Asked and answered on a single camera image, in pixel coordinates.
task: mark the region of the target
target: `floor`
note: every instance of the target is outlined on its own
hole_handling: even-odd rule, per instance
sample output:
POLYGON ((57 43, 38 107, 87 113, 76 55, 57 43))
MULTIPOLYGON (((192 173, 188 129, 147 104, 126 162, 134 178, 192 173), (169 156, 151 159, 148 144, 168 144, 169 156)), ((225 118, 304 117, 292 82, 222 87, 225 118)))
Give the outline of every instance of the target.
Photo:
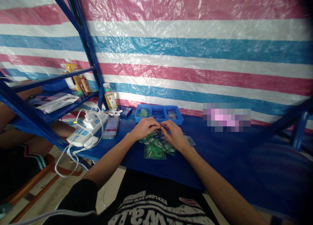
MULTIPOLYGON (((52 154, 56 159, 59 158, 61 152, 58 150, 57 147, 51 150, 50 154, 52 154)), ((64 156, 60 161, 60 166, 66 169, 74 169, 75 164, 69 162, 69 158, 64 156)), ((71 187, 78 182, 86 171, 83 171, 82 175, 79 177, 71 176, 69 178, 59 178, 53 186, 36 202, 36 204, 24 215, 21 221, 33 218, 38 216, 42 213, 54 210, 60 201, 64 198, 64 196, 69 192, 71 187)), ((105 184, 105 194, 104 194, 104 203, 109 206, 114 200, 118 192, 118 187, 116 185, 120 185, 125 174, 124 169, 118 168, 116 172, 113 174, 111 179, 105 184)), ((55 174, 49 173, 43 180, 41 180, 35 188, 31 190, 31 193, 34 195, 37 194, 41 188, 43 188, 49 180, 51 180, 55 174)), ((213 213, 215 214, 217 220, 221 225, 229 225, 226 219, 223 217, 221 212, 215 206, 214 202, 210 198, 209 195, 203 195, 208 202, 209 206, 211 207, 213 213)), ((3 218, 0 220, 1 224, 8 224, 19 212, 20 210, 28 203, 25 199, 22 199, 20 202, 16 204, 15 207, 3 218)), ((98 192, 97 198, 97 212, 101 213, 105 206, 103 205, 103 190, 98 192)), ((269 214, 262 213, 262 216, 265 218, 266 221, 270 222, 271 216, 269 214)), ((39 220, 34 225, 40 225, 44 222, 45 219, 39 220)), ((283 225, 292 225, 294 223, 289 221, 284 221, 283 225)))

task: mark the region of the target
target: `black t-shirt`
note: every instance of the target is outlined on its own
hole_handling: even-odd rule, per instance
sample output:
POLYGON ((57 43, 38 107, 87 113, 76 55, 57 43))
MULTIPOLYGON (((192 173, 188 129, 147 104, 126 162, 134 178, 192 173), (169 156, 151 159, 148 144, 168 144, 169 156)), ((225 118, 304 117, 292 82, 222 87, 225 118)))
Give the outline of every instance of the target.
MULTIPOLYGON (((91 180, 76 183, 58 209, 96 210, 97 187, 91 180)), ((47 224, 183 225, 218 224, 200 191, 172 180, 127 170, 115 201, 101 214, 58 215, 47 224)))

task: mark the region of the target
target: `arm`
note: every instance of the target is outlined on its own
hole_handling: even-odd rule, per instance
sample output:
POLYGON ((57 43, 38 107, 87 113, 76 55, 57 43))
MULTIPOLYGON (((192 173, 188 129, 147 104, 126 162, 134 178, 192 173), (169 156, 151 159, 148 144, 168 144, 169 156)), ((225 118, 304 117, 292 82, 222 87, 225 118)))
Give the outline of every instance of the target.
MULTIPOLYGON (((24 84, 24 83, 31 82, 31 81, 32 80, 21 81, 20 84, 24 84)), ((30 95, 37 95, 37 94, 40 94, 41 92, 42 92, 41 87, 36 87, 36 88, 22 91, 22 92, 18 93, 17 95, 25 101, 30 95)), ((16 114, 14 111, 12 111, 5 104, 0 103, 0 133, 4 130, 6 125, 15 116, 16 116, 16 114)))
POLYGON ((139 139, 146 137, 155 129, 160 128, 160 124, 154 118, 144 118, 136 127, 128 133, 117 145, 109 150, 82 179, 93 181, 98 190, 111 178, 117 167, 120 165, 130 147, 139 139))
POLYGON ((186 142, 180 127, 171 120, 161 124, 166 125, 171 132, 169 135, 161 127, 166 139, 186 158, 214 203, 231 224, 267 224, 263 217, 186 142))

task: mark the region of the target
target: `white power strip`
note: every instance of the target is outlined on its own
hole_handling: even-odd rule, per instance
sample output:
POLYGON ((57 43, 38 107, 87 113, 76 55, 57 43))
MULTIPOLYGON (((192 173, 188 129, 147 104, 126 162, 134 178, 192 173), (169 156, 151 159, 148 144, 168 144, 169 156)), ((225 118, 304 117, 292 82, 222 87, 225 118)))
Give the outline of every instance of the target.
MULTIPOLYGON (((89 130, 93 135, 95 135, 95 133, 101 128, 101 122, 99 118, 95 119, 94 123, 96 124, 96 127, 94 129, 88 129, 85 125, 83 125, 83 127, 89 130)), ((92 136, 90 132, 84 130, 83 128, 79 128, 74 133, 72 133, 71 136, 69 136, 66 140, 76 147, 83 147, 84 143, 92 136)))

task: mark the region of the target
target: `bottle cap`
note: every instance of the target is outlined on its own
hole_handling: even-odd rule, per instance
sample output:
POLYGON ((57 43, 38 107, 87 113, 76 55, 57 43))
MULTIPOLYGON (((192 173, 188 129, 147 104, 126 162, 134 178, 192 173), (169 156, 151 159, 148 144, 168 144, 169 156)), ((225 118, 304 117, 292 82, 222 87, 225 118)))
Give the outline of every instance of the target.
POLYGON ((110 88, 110 84, 109 84, 109 83, 104 83, 104 84, 103 84, 103 87, 104 87, 104 88, 110 88))

